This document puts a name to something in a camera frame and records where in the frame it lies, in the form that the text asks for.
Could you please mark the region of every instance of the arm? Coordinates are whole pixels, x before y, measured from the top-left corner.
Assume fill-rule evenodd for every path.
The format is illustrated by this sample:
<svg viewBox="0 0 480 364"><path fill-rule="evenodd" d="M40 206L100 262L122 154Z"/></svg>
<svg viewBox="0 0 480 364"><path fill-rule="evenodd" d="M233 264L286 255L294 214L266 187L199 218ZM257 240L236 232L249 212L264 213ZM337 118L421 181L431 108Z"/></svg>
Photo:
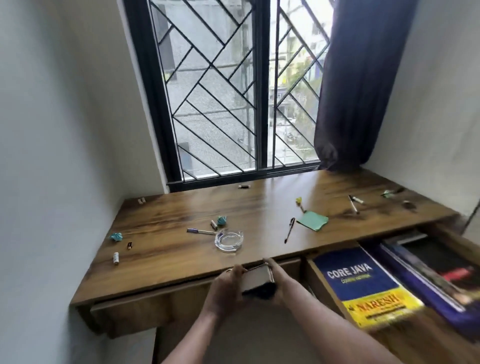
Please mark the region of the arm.
<svg viewBox="0 0 480 364"><path fill-rule="evenodd" d="M163 364L200 364L221 320L235 307L244 268L234 266L213 282L197 320Z"/></svg>
<svg viewBox="0 0 480 364"><path fill-rule="evenodd" d="M325 363L401 364L375 339L315 299L273 259L267 262L272 267L281 300Z"/></svg>

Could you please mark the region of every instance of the ashtray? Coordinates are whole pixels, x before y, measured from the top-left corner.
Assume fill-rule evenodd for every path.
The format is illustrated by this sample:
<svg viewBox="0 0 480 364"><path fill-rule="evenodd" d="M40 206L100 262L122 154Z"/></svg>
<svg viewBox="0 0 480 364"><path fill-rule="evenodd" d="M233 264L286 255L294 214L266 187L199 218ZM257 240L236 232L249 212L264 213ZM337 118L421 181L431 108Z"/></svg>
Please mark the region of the ashtray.
<svg viewBox="0 0 480 364"><path fill-rule="evenodd" d="M223 252L236 252L241 248L243 232L232 229L222 229L215 236L215 246Z"/></svg>

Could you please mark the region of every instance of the window frame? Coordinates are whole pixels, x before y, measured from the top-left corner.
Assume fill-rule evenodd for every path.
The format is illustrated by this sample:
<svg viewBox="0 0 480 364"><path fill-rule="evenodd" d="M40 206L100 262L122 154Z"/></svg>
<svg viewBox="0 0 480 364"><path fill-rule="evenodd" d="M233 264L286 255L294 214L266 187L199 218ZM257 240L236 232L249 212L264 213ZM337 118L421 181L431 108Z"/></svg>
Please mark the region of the window frame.
<svg viewBox="0 0 480 364"><path fill-rule="evenodd" d="M320 161L305 161L302 164L268 167L268 109L270 67L270 2L249 0L252 12L253 72L255 80L256 123L255 159L256 170L238 174L185 181L182 176L180 157L175 142L175 131L171 122L166 84L162 75L160 55L151 26L151 9L147 0L123 0L130 33L142 75L148 106L160 157L171 192L242 183L257 179L302 173L318 169Z"/></svg>

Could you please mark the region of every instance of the dark blue curtain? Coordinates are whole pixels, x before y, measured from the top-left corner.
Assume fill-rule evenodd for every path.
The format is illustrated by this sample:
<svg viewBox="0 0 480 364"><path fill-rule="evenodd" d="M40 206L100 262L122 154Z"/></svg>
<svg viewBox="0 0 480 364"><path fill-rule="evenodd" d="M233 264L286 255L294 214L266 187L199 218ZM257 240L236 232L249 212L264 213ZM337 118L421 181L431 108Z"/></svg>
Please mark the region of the dark blue curtain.
<svg viewBox="0 0 480 364"><path fill-rule="evenodd" d="M321 168L358 168L372 154L417 0L336 0L314 146Z"/></svg>

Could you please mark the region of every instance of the sticky note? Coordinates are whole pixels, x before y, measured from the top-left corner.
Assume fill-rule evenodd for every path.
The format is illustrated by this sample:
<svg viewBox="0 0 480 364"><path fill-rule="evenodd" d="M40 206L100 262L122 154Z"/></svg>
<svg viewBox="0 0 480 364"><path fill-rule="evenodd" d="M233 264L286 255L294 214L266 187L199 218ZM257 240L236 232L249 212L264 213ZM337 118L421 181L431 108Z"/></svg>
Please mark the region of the sticky note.
<svg viewBox="0 0 480 364"><path fill-rule="evenodd" d="M328 222L328 217L319 215L313 211L306 211L303 216L297 221L303 226L306 226L307 228L318 231L323 225Z"/></svg>

